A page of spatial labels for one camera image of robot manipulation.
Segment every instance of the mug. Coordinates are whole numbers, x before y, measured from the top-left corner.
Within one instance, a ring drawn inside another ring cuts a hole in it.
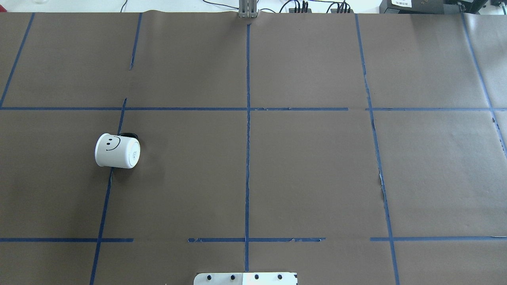
[[[134,133],[105,133],[95,145],[95,162],[98,166],[133,168],[139,161],[140,154],[141,146]]]

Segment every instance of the white bracket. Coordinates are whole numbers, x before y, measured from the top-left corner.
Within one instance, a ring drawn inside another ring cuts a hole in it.
[[[257,0],[239,0],[240,18],[257,18]]]
[[[194,285],[297,285],[293,272],[199,273]]]

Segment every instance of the label on black box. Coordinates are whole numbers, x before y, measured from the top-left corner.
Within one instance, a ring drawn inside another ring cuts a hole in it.
[[[401,6],[401,7],[408,7],[408,8],[412,7],[412,0],[391,0],[391,3],[393,5]]]

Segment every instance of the white background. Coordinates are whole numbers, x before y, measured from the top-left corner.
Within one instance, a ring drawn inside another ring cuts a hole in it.
[[[221,4],[237,7],[238,0],[209,0]],[[119,12],[125,0],[0,0],[0,5],[9,12]],[[356,13],[378,13],[381,0],[347,0]],[[280,11],[285,3],[283,0],[259,0],[258,9],[270,8]],[[502,14],[499,7],[491,6],[481,9],[481,14]],[[294,3],[286,8],[293,8]],[[310,2],[309,8],[313,13],[324,13],[329,3]],[[159,10],[164,12],[221,12],[230,11],[227,7],[220,7],[204,3],[202,0],[128,0],[124,11],[144,12]]]

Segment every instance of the smiley face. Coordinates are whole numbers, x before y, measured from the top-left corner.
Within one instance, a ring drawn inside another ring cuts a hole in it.
[[[120,142],[122,141],[122,139],[119,136],[115,136],[114,135],[114,137],[118,139],[118,143],[116,144],[116,146],[114,148],[112,148],[110,150],[105,150],[105,151],[112,151],[113,149],[117,148],[120,145]],[[115,141],[116,140],[112,139],[112,138],[108,139],[107,143],[106,143],[106,145],[108,145],[108,148],[114,146],[115,145]]]

